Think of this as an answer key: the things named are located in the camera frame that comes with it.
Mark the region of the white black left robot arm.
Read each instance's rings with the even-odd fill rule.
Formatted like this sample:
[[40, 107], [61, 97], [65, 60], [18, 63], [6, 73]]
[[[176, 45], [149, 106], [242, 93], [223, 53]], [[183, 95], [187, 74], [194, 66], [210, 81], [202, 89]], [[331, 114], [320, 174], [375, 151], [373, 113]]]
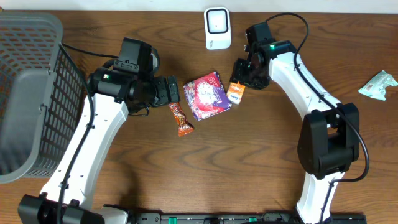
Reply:
[[127, 117], [180, 100], [176, 78], [157, 76], [159, 67], [155, 47], [126, 37], [119, 55], [83, 80], [87, 96], [77, 129], [41, 193], [23, 196], [22, 223], [135, 223], [118, 205], [91, 208], [100, 170]]

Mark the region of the mint green wipes pack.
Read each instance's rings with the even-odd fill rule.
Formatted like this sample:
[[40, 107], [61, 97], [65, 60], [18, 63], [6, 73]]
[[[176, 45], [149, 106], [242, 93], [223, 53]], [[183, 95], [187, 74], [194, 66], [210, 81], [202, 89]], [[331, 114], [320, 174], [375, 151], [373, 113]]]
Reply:
[[397, 82], [391, 74], [385, 70], [381, 70], [365, 86], [360, 88], [358, 92], [370, 98], [385, 101], [386, 88], [389, 86], [397, 86]]

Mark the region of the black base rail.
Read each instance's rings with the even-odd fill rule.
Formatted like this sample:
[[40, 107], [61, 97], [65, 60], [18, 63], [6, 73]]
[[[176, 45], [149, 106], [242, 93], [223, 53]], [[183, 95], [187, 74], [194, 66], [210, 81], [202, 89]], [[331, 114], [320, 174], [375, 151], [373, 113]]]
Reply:
[[302, 223], [297, 215], [286, 212], [263, 215], [161, 215], [136, 214], [129, 223], [134, 224], [241, 224], [241, 223]]

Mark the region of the orange red chocolate bar wrapper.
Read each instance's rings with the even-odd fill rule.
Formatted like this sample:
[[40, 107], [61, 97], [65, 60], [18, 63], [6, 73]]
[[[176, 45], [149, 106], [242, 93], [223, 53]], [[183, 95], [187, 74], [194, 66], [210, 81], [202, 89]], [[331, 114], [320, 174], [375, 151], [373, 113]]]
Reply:
[[169, 108], [178, 124], [178, 136], [181, 137], [194, 132], [194, 127], [187, 121], [187, 117], [183, 112], [179, 102], [170, 103]]

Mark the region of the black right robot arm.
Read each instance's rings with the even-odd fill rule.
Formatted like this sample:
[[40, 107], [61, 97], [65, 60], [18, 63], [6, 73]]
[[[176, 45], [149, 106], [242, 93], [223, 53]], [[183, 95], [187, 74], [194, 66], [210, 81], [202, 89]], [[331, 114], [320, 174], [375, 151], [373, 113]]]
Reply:
[[300, 223], [329, 221], [337, 181], [358, 160], [359, 111], [342, 104], [317, 82], [288, 40], [273, 38], [266, 22], [245, 31], [247, 59], [237, 59], [231, 81], [262, 90], [276, 82], [297, 109], [303, 123], [297, 145], [305, 170], [302, 195], [295, 206]]

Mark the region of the white barcode scanner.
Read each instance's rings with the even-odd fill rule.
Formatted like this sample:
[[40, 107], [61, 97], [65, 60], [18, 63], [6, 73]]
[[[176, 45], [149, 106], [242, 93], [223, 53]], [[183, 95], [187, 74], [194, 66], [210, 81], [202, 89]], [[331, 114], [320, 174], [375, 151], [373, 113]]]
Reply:
[[225, 7], [211, 7], [204, 11], [205, 39], [208, 50], [227, 49], [231, 46], [231, 19]]

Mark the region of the red purple snack bag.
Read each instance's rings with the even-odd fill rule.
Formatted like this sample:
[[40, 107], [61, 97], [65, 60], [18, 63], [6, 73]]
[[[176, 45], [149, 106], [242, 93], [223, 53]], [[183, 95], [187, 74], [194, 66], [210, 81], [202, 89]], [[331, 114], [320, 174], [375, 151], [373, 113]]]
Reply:
[[220, 114], [232, 106], [217, 72], [211, 72], [186, 83], [183, 90], [193, 117], [197, 121]]

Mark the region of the small orange box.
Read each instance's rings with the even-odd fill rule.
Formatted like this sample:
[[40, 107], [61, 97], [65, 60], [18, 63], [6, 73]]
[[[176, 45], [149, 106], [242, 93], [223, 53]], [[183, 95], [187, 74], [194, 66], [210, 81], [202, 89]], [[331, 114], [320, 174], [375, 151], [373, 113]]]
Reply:
[[244, 91], [245, 91], [244, 85], [240, 84], [239, 82], [237, 83], [231, 82], [229, 84], [229, 88], [226, 95], [230, 102], [238, 105], [241, 102]]

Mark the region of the dark grey plastic basket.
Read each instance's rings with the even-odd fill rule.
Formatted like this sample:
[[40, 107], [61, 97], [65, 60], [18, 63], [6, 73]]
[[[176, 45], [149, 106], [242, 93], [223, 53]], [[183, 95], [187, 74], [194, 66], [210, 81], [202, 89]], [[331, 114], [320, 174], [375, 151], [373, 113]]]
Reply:
[[50, 177], [80, 119], [83, 83], [48, 13], [1, 13], [1, 183]]

